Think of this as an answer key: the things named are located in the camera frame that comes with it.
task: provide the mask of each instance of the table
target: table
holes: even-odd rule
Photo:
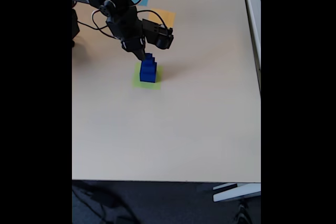
[[[163,66],[159,90],[132,86],[138,60],[120,42],[84,26],[74,39],[72,178],[259,183],[261,101],[245,1],[138,9],[149,8],[176,13],[171,48],[146,46]],[[75,10],[92,25],[92,7]]]

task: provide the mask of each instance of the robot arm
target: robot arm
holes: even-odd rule
[[[113,36],[121,41],[122,48],[134,53],[141,61],[145,59],[145,38],[148,43],[160,49],[168,49],[174,39],[172,28],[162,27],[146,19],[139,20],[137,8],[132,0],[72,1],[99,9],[107,17],[106,24]]]

